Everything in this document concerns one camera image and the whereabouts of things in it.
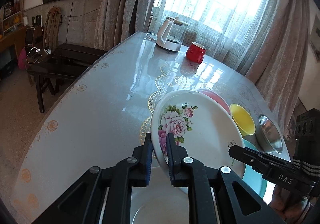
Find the teal round plastic plate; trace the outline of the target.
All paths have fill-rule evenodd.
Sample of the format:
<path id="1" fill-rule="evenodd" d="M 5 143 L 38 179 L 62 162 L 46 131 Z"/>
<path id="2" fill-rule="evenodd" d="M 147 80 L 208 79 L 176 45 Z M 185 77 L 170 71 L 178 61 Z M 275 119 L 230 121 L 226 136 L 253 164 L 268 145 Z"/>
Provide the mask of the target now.
<path id="1" fill-rule="evenodd" d="M 267 181 L 262 178 L 262 174 L 255 171 L 250 165 L 246 165 L 244 177 L 242 179 L 261 198 L 264 197 L 267 188 Z"/>

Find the large stainless steel bowl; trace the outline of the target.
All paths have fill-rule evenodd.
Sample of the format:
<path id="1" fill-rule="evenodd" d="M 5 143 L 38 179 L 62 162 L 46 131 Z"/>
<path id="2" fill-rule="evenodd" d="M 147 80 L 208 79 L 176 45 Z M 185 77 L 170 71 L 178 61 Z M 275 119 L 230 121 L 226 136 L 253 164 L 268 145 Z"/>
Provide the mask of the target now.
<path id="1" fill-rule="evenodd" d="M 258 117 L 255 136 L 265 152 L 276 152 L 278 154 L 283 152 L 283 143 L 277 127 L 263 114 Z"/>

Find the yellow plastic bowl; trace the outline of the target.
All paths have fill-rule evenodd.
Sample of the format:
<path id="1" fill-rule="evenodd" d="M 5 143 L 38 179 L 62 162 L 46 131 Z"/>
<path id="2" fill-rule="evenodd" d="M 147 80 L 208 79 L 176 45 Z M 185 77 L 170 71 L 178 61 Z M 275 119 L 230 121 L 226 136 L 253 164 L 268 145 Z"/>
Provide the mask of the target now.
<path id="1" fill-rule="evenodd" d="M 255 134 L 255 124 L 251 115 L 240 105 L 231 104 L 232 119 L 237 125 L 242 137 Z"/>

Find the white floral rose plate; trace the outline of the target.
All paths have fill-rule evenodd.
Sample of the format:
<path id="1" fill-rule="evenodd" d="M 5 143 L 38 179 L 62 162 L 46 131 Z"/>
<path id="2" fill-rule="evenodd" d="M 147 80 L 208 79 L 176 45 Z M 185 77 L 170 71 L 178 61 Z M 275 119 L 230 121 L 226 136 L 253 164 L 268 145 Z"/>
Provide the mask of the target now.
<path id="1" fill-rule="evenodd" d="M 215 169 L 228 166 L 244 176 L 244 163 L 228 153 L 233 145 L 244 146 L 240 131 L 229 113 L 205 94 L 192 90 L 165 94 L 152 113 L 150 132 L 153 151 L 165 175 L 169 174 L 166 136 L 171 132 L 190 157 Z"/>

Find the red plastic bowl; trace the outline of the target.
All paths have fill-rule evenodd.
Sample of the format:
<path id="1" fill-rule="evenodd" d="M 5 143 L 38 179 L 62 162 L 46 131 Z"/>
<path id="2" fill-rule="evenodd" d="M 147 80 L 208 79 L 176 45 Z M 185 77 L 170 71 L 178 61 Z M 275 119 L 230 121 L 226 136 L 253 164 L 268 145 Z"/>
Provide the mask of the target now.
<path id="1" fill-rule="evenodd" d="M 206 96 L 216 101 L 221 107 L 224 108 L 224 110 L 229 114 L 229 116 L 232 116 L 229 105 L 220 95 L 208 89 L 198 89 L 197 91 L 199 93 L 205 94 Z"/>

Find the white dragon phoenix plate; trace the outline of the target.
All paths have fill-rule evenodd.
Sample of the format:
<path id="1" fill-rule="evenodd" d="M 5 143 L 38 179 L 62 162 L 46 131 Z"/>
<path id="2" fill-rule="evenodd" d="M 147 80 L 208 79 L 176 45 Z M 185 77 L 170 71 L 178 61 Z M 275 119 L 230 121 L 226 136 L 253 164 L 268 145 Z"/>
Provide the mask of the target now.
<path id="1" fill-rule="evenodd" d="M 189 223 L 188 194 L 153 167 L 149 185 L 132 188 L 130 223 Z"/>

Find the dark wooden bench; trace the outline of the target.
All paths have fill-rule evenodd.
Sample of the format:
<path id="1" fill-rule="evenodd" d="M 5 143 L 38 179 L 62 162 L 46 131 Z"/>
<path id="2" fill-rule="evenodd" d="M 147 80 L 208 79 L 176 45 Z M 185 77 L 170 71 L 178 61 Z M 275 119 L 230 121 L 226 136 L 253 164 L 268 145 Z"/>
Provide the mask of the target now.
<path id="1" fill-rule="evenodd" d="M 101 58 L 106 51 L 63 43 L 51 54 L 27 66 L 27 73 L 34 78 L 39 111 L 44 112 L 42 94 L 46 89 L 52 95 L 60 91 L 64 81 L 76 80 L 88 67 Z"/>

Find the red ceramic mug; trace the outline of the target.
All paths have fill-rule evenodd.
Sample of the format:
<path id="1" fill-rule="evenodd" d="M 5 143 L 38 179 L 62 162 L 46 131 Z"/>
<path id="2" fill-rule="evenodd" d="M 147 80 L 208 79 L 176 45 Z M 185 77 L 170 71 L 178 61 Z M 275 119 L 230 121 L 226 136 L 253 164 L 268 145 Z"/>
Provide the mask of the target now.
<path id="1" fill-rule="evenodd" d="M 200 43 L 192 42 L 185 56 L 189 61 L 201 64 L 203 62 L 205 53 L 206 47 Z"/>

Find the white glass electric kettle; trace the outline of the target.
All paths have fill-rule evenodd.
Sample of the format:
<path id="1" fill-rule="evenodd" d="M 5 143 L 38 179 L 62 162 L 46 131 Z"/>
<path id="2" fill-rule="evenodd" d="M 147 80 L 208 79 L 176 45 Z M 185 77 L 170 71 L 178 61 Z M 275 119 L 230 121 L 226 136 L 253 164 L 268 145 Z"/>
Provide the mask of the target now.
<path id="1" fill-rule="evenodd" d="M 182 46 L 188 25 L 178 16 L 167 16 L 158 32 L 156 34 L 147 32 L 146 37 L 167 51 L 178 52 Z"/>

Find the white sheer window curtain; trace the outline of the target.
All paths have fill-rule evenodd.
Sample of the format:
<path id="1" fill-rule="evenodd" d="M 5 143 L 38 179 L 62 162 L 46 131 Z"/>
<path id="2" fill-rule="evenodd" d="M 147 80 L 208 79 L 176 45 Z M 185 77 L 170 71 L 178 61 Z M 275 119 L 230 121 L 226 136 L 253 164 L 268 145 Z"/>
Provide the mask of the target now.
<path id="1" fill-rule="evenodd" d="M 149 32 L 167 17 L 186 22 L 184 45 L 198 42 L 208 56 L 246 74 L 276 14 L 279 0 L 155 0 Z"/>

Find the wooden cabinet with shelves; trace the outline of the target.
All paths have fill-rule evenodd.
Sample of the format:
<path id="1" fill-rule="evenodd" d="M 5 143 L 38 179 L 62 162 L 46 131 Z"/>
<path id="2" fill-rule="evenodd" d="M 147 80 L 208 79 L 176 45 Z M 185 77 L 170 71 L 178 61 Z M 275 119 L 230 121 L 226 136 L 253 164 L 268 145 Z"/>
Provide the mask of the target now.
<path id="1" fill-rule="evenodd" d="M 1 7 L 1 78 L 11 74 L 25 43 L 24 0 L 6 0 Z"/>

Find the beige patterned curtain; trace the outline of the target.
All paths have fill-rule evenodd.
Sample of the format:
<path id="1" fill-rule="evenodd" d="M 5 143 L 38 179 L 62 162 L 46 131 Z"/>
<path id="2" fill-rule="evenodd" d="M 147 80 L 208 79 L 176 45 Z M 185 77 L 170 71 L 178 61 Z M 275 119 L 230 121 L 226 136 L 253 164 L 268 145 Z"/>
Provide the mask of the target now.
<path id="1" fill-rule="evenodd" d="M 155 0 L 102 0 L 94 47 L 110 50 L 132 34 L 146 32 Z"/>

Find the wooden chair by wall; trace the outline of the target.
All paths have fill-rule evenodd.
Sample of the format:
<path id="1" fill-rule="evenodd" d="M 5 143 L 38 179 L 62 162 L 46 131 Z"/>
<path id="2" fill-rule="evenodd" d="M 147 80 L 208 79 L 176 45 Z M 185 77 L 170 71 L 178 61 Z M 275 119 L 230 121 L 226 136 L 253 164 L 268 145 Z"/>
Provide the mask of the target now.
<path id="1" fill-rule="evenodd" d="M 62 14 L 59 7 L 51 8 L 48 12 L 46 22 L 43 27 L 43 46 L 54 51 L 57 47 L 59 28 L 62 24 Z"/>

